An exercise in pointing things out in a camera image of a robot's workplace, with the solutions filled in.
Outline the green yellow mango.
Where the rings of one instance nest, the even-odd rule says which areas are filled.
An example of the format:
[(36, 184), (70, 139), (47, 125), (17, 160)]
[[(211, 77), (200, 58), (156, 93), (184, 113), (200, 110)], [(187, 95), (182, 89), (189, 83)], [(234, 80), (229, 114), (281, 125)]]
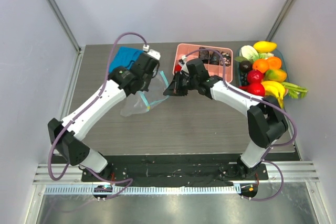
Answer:
[(284, 82), (287, 78), (287, 73), (282, 69), (269, 69), (264, 75), (266, 80)]

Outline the orange fruit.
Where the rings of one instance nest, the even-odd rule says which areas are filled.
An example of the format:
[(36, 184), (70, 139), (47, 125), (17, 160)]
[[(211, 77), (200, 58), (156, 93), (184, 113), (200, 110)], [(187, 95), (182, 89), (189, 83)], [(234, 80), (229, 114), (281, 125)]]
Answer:
[(269, 69), (269, 63), (266, 59), (258, 59), (253, 63), (253, 70), (265, 73)]

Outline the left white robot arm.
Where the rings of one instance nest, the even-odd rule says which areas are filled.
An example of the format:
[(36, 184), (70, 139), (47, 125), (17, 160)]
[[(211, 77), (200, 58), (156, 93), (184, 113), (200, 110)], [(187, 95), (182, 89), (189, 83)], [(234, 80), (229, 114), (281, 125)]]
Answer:
[(160, 57), (159, 52), (150, 50), (140, 53), (129, 68), (114, 68), (106, 83), (78, 109), (62, 120), (48, 122), (51, 144), (70, 165), (89, 168), (102, 182), (111, 177), (112, 169), (106, 158), (83, 143), (83, 139), (111, 108), (130, 94), (148, 90)]

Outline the yellow banana bunch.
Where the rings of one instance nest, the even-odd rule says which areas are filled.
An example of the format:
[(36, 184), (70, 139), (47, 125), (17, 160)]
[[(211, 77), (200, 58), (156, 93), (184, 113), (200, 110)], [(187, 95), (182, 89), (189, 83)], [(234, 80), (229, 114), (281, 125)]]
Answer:
[(265, 89), (265, 95), (271, 95), (275, 97), (280, 105), (280, 107), (284, 108), (284, 96), (286, 94), (285, 87), (276, 81), (263, 81), (262, 86)]

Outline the clear zip top bag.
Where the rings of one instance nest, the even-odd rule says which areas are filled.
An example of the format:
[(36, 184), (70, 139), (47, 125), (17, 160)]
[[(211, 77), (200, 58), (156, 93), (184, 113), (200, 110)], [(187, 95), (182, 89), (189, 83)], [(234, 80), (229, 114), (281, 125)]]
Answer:
[(169, 86), (167, 78), (162, 70), (152, 79), (148, 91), (138, 91), (127, 97), (124, 107), (120, 111), (123, 117), (129, 117), (134, 114), (147, 113), (169, 96), (163, 92)]

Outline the red apple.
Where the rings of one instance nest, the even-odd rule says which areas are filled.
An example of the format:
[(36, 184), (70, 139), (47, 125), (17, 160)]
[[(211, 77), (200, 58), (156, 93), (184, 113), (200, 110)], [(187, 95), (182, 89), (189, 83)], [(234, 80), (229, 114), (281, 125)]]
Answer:
[(264, 97), (266, 94), (265, 88), (261, 83), (251, 83), (247, 86), (247, 92), (253, 95)]

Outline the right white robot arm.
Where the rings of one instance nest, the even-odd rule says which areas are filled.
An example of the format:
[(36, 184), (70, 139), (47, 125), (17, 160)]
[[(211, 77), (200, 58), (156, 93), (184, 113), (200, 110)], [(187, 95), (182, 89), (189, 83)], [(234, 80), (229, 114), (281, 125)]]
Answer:
[(220, 76), (210, 76), (199, 59), (188, 61), (181, 71), (176, 72), (163, 94), (182, 97), (190, 90), (227, 104), (246, 116), (250, 142), (237, 160), (237, 174), (242, 179), (250, 179), (271, 145), (288, 129), (277, 99), (250, 94), (227, 83)]

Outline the red pomegranate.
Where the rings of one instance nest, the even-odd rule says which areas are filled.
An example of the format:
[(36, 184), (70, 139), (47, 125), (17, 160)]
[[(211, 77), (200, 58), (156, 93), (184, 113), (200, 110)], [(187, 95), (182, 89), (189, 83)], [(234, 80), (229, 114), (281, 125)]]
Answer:
[(247, 74), (247, 82), (249, 84), (261, 83), (263, 79), (264, 79), (264, 74), (260, 72), (259, 70), (251, 70)]

